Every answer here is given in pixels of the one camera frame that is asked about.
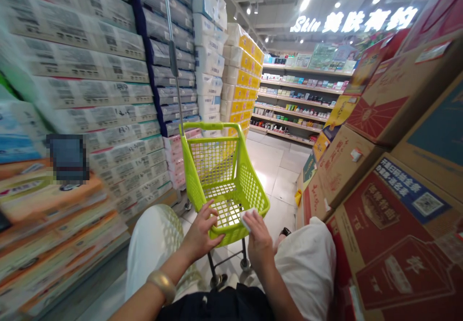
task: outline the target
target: metal pole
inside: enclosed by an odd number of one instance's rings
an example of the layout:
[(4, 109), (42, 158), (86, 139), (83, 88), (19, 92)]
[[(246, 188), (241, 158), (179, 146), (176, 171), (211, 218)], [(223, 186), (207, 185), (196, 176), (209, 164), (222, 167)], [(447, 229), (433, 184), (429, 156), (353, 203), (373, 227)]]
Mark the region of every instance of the metal pole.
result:
[(178, 96), (178, 108), (180, 109), (180, 133), (185, 135), (183, 131), (183, 112), (182, 112), (182, 100), (180, 96), (180, 87), (178, 85), (178, 67), (177, 67), (177, 50), (175, 48), (174, 33), (172, 32), (172, 20), (170, 19), (170, 4), (169, 0), (165, 0), (165, 10), (167, 11), (167, 25), (169, 26), (169, 58), (170, 58), (170, 70), (175, 78), (175, 86), (177, 87)]

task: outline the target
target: qr code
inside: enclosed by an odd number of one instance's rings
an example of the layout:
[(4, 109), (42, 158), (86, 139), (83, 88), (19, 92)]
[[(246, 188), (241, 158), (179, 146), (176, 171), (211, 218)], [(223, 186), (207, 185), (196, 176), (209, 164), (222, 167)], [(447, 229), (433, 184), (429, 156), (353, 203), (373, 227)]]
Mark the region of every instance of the qr code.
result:
[(424, 193), (416, 201), (413, 202), (413, 206), (423, 215), (429, 216), (437, 209), (444, 205), (441, 201), (436, 199), (433, 195), (428, 192)]

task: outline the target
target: aisle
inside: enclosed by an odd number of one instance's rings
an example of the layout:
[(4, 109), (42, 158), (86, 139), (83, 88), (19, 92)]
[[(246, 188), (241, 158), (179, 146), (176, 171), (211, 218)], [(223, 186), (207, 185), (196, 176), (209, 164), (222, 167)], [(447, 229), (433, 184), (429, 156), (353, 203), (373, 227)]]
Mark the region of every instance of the aisle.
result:
[[(292, 144), (278, 137), (262, 135), (253, 131), (247, 138), (247, 151), (252, 164), (270, 199), (270, 210), (264, 221), (270, 235), (275, 240), (278, 234), (287, 227), (295, 230), (296, 180), (299, 172), (309, 156), (310, 149)], [(196, 213), (191, 210), (181, 217), (183, 231), (190, 229)], [(233, 255), (241, 250), (241, 242), (214, 250), (215, 262)], [(237, 255), (217, 268), (217, 272), (241, 274), (241, 255)], [(196, 262), (201, 275), (209, 284), (212, 277), (207, 256)], [(114, 282), (79, 318), (78, 321), (106, 321), (122, 305), (125, 293), (125, 273)]]

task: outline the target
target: store sign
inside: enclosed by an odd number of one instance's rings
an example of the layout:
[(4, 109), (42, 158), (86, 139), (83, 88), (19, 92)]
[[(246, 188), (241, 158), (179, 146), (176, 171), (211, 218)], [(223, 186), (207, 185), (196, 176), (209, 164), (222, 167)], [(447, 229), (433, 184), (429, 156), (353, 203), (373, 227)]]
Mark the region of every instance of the store sign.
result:
[[(407, 28), (417, 12), (418, 9), (411, 6), (407, 7), (406, 9), (403, 7), (397, 9), (397, 11), (389, 19), (389, 22), (385, 26), (385, 30)], [(379, 31), (383, 29), (383, 25), (390, 14), (390, 10), (383, 11), (381, 9), (377, 9), (376, 11), (370, 13), (368, 20), (364, 22), (365, 14), (363, 11), (350, 12), (343, 22), (343, 13), (331, 13), (325, 20), (322, 33), (329, 31), (338, 32), (339, 29), (343, 33), (357, 32), (360, 29), (361, 24), (365, 26), (365, 32), (371, 30)], [(306, 16), (299, 16), (295, 25), (291, 27), (289, 31), (296, 33), (316, 32), (320, 26), (321, 22), (317, 21), (316, 19), (311, 20)]]

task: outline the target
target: gold bangle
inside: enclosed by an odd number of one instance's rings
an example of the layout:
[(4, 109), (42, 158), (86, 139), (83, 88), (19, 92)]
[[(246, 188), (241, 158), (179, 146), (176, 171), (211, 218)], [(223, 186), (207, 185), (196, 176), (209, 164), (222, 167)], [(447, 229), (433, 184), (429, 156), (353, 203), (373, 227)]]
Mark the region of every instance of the gold bangle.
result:
[(148, 275), (146, 282), (151, 282), (159, 287), (165, 297), (165, 306), (172, 304), (175, 299), (175, 295), (177, 294), (177, 289), (166, 274), (160, 270), (154, 270)]

